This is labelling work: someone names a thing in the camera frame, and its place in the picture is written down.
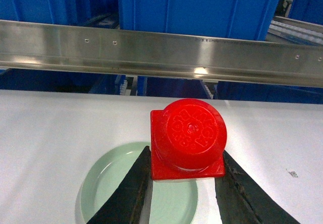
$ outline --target small label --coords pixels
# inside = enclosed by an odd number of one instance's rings
[[[293,176],[294,178],[298,178],[297,173],[295,171],[291,171],[291,172],[289,172],[289,174],[291,176]]]

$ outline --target blue plastic crate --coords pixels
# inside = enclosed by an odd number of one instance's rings
[[[323,88],[219,82],[217,99],[323,104]]]
[[[118,0],[0,0],[0,19],[77,25],[118,10]]]
[[[288,17],[323,25],[323,0],[293,0]]]
[[[126,30],[264,40],[279,0],[119,0]]]
[[[9,69],[0,74],[0,89],[93,94],[119,94],[117,75]]]
[[[137,95],[210,99],[202,80],[138,77]]]

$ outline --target white conveyor belt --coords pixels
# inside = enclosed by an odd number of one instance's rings
[[[75,223],[92,165],[115,146],[149,142],[150,111],[174,100],[1,90],[0,223]],[[321,224],[323,105],[207,102],[223,116],[238,164],[300,223]],[[214,223],[214,180],[198,188],[194,223]]]

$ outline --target blue storage bin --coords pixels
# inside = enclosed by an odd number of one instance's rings
[[[217,99],[323,104],[323,88],[219,82]]]
[[[117,75],[9,69],[0,74],[0,89],[93,94],[119,94]]]
[[[279,0],[119,0],[120,28],[264,40]]]
[[[118,0],[0,0],[0,19],[77,25],[118,10]]]
[[[323,0],[293,0],[288,17],[323,25]]]
[[[137,95],[210,99],[202,80],[138,77]]]

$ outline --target embossed logo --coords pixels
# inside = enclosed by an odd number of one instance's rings
[[[168,131],[174,146],[198,153],[214,143],[216,123],[206,110],[188,106],[169,119]]]

